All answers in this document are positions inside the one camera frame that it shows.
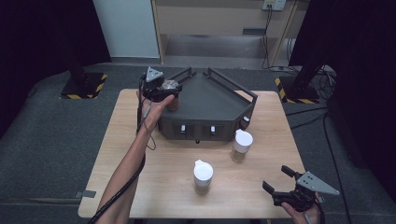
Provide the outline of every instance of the cup lid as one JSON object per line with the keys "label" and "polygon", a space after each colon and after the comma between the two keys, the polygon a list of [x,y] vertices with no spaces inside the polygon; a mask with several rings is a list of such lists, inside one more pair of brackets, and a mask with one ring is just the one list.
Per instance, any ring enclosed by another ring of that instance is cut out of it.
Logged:
{"label": "cup lid", "polygon": [[244,131],[237,132],[235,140],[242,147],[248,147],[253,143],[253,137],[251,134]]}
{"label": "cup lid", "polygon": [[213,168],[207,162],[198,163],[194,167],[194,175],[199,180],[208,180],[213,176]]}

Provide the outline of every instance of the black cable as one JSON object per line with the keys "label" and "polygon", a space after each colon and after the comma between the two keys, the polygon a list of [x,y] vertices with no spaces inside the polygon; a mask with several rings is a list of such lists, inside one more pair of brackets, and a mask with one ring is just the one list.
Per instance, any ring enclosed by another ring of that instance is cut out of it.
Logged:
{"label": "black cable", "polygon": [[140,163],[139,168],[137,168],[137,171],[134,173],[131,179],[129,179],[128,182],[126,182],[126,184],[110,200],[108,200],[105,203],[105,205],[103,205],[96,212],[96,214],[91,218],[91,220],[88,223],[95,223],[103,215],[103,213],[111,206],[111,204],[113,204],[132,185],[132,183],[134,183],[134,181],[139,177],[140,173],[142,172],[145,163],[146,163],[146,154],[144,154],[143,160]]}
{"label": "black cable", "polygon": [[[139,99],[138,99],[139,105],[138,105],[138,108],[137,108],[137,128],[136,128],[136,135],[137,135],[137,133],[139,132],[139,130],[140,130],[142,124],[145,125],[146,130],[149,130],[149,128],[146,126],[146,123],[145,123],[146,118],[142,118],[142,114],[143,114],[143,111],[142,111],[142,110],[143,110],[143,103],[145,102],[145,100],[146,100],[147,98],[150,98],[150,95],[148,95],[147,97],[145,97],[145,99],[144,99],[143,101],[141,101],[142,95],[143,95],[142,89],[144,88],[144,86],[143,86],[144,78],[145,78],[145,76],[142,76],[142,77],[140,78],[140,80],[139,80]],[[155,148],[157,148],[157,144],[155,143],[154,138],[152,137],[151,134],[150,134],[149,138],[150,138],[151,141],[153,142],[154,147],[150,147],[149,145],[147,145],[147,147],[148,147],[149,149],[151,149],[151,150],[155,150]]]}
{"label": "black cable", "polygon": [[350,218],[350,214],[349,214],[349,208],[347,206],[346,195],[344,193],[343,184],[341,182],[341,176],[340,176],[340,173],[338,171],[338,166],[337,166],[337,162],[335,161],[334,153],[332,151],[332,145],[330,143],[329,135],[327,134],[327,129],[326,129],[326,118],[327,118],[327,116],[328,116],[328,113],[326,113],[326,115],[323,118],[323,129],[324,129],[324,133],[325,133],[325,136],[326,136],[327,145],[329,146],[329,150],[330,150],[330,152],[332,154],[332,162],[334,164],[335,172],[337,173],[337,179],[338,179],[338,182],[340,183],[340,191],[341,191],[341,195],[343,196],[344,205],[346,207],[346,217],[348,219],[348,222],[350,224],[352,224],[352,219]]}
{"label": "black cable", "polygon": [[315,111],[315,110],[321,110],[321,109],[327,109],[327,106],[318,107],[318,108],[314,108],[314,109],[308,109],[308,110],[302,110],[302,111],[298,111],[298,112],[286,114],[286,116],[296,115],[296,114],[302,114],[302,113],[305,113],[305,112],[310,112],[310,111]]}
{"label": "black cable", "polygon": [[[149,132],[149,128],[148,128],[148,126],[146,125],[146,122],[145,122],[145,121],[146,121],[146,117],[147,117],[147,115],[144,115],[144,116],[143,116],[143,119],[142,119],[142,121],[138,124],[138,127],[140,128],[141,125],[143,124],[143,125],[145,126],[145,128],[146,128],[146,131]],[[151,149],[151,150],[155,150],[155,148],[157,148],[157,144],[155,143],[154,138],[152,137],[151,133],[149,134],[149,138],[150,138],[151,141],[154,143],[154,147],[150,147],[149,145],[147,145],[147,147],[148,147],[149,149]]]}
{"label": "black cable", "polygon": [[262,61],[262,68],[264,68],[264,63],[265,61],[267,61],[267,68],[270,67],[270,63],[268,61],[268,38],[267,38],[267,31],[268,31],[268,26],[270,24],[271,18],[272,18],[272,6],[269,5],[268,6],[269,10],[268,10],[268,14],[267,14],[267,21],[265,24],[265,31],[264,31],[264,36],[262,37],[262,43],[264,44],[264,50],[265,50],[265,59],[264,61]]}
{"label": "black cable", "polygon": [[271,72],[289,73],[289,74],[292,74],[292,75],[297,75],[299,73],[299,71],[297,69],[295,69],[293,67],[289,67],[289,66],[270,66],[270,67],[266,67],[266,68],[263,68],[263,69],[269,70]]}
{"label": "black cable", "polygon": [[291,129],[291,130],[293,130],[293,129],[298,129],[298,128],[301,128],[301,127],[303,127],[303,126],[305,126],[305,125],[312,124],[312,123],[314,123],[315,121],[317,121],[318,119],[324,118],[324,116],[325,116],[327,113],[328,113],[328,112],[326,112],[326,113],[324,113],[324,114],[322,114],[322,115],[320,115],[320,116],[318,116],[318,117],[316,117],[316,118],[314,118],[314,119],[311,119],[311,120],[309,120],[309,121],[306,122],[306,123],[302,123],[302,124],[293,126],[293,127],[291,127],[290,129]]}
{"label": "black cable", "polygon": [[332,96],[333,91],[334,91],[334,87],[335,87],[335,80],[333,78],[333,75],[331,75],[331,73],[325,71],[324,66],[323,66],[322,74],[319,79],[319,89],[316,90],[317,93],[320,95],[320,97],[322,99],[329,100]]}

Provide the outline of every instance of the wall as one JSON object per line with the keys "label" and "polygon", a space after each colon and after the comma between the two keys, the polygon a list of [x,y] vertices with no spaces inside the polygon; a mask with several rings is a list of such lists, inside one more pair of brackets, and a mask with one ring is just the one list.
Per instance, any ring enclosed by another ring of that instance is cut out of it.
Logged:
{"label": "wall", "polygon": [[[264,28],[267,18],[262,1],[156,0],[156,4],[162,35],[239,36],[244,28]],[[279,36],[288,15],[287,10],[273,13],[269,37]]]}
{"label": "wall", "polygon": [[111,57],[160,58],[149,0],[94,0]]}
{"label": "wall", "polygon": [[297,38],[305,18],[305,13],[308,10],[309,1],[297,1],[296,6],[297,8],[295,9],[295,12],[290,18],[290,27],[286,38]]}

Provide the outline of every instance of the power outlet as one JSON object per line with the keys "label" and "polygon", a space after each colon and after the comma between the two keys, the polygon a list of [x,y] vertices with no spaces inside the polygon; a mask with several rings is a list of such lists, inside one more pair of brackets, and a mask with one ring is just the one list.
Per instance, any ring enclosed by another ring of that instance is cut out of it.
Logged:
{"label": "power outlet", "polygon": [[286,0],[264,0],[262,10],[269,10],[269,6],[273,11],[281,11],[285,7]]}
{"label": "power outlet", "polygon": [[269,6],[274,7],[275,0],[264,0],[262,10],[269,10]]}

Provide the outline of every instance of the black robotic device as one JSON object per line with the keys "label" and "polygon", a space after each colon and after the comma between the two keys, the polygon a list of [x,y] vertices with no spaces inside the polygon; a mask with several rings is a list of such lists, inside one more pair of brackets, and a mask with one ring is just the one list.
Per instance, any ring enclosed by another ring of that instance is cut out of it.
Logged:
{"label": "black robotic device", "polygon": [[[169,90],[162,88],[169,81],[177,85]],[[165,79],[162,72],[149,67],[140,80],[139,90],[153,102],[175,95],[177,109],[163,111],[158,121],[159,131],[167,139],[196,143],[233,139],[236,130],[248,127],[258,98],[254,92],[211,68],[199,74],[187,68]],[[138,111],[138,124],[142,113],[145,112]]]}
{"label": "black robotic device", "polygon": [[329,186],[309,171],[300,174],[294,172],[288,166],[282,166],[282,172],[296,180],[295,189],[290,192],[275,191],[267,182],[262,181],[262,188],[272,195],[275,206],[283,202],[290,204],[296,211],[304,212],[312,207],[317,201],[315,192],[338,195],[340,192]]}

